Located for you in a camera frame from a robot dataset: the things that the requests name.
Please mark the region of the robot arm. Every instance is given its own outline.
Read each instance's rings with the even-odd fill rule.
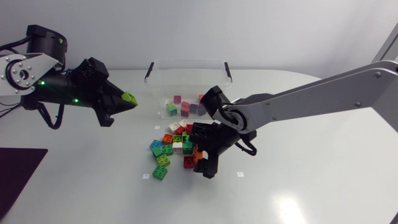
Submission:
[[[380,61],[276,95],[263,93],[233,102],[213,87],[201,104],[221,124],[193,124],[190,141],[208,153],[194,171],[214,177],[218,156],[233,144],[255,156],[257,149],[250,141],[256,129],[274,121],[372,107],[398,131],[397,72],[398,63]],[[240,139],[249,149],[238,143]]]

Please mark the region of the clear plastic container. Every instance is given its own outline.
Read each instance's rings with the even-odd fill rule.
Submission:
[[[165,119],[211,119],[207,113],[200,116],[190,112],[188,117],[182,116],[181,103],[200,106],[199,95],[204,95],[216,85],[225,90],[231,83],[228,64],[220,59],[158,59],[151,63],[145,76],[145,85],[159,105],[161,117]],[[181,103],[174,103],[174,96],[181,96]],[[174,103],[177,115],[169,115],[167,103]]]

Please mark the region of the orange block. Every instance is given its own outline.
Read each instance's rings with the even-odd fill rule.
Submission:
[[[193,148],[193,162],[196,164],[199,159],[203,158],[203,152],[198,152],[199,147],[195,146]]]
[[[172,144],[173,143],[173,135],[172,134],[164,134],[163,144]]]

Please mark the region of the white block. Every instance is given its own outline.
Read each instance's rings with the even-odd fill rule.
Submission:
[[[187,124],[190,124],[190,123],[189,123],[189,121],[187,121],[186,119],[182,119],[180,122],[178,122],[178,124],[179,124],[181,127],[186,128],[186,127],[187,127]]]
[[[174,142],[173,151],[174,153],[182,153],[182,142]]]
[[[180,127],[179,124],[177,124],[177,122],[174,122],[172,124],[169,125],[170,131],[175,134],[175,130],[177,130]]]

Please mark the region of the white table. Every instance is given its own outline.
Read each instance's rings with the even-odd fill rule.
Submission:
[[[231,73],[230,100],[317,80],[275,70]],[[170,156],[159,181],[149,145],[179,119],[158,118],[146,71],[110,74],[139,102],[114,115],[110,128],[74,106],[57,131],[37,111],[20,108],[0,119],[2,147],[49,149],[3,223],[389,223],[398,211],[398,134],[372,109],[263,126],[253,140],[257,156],[233,146],[213,179],[184,169],[182,155]],[[57,107],[49,111],[55,116]]]

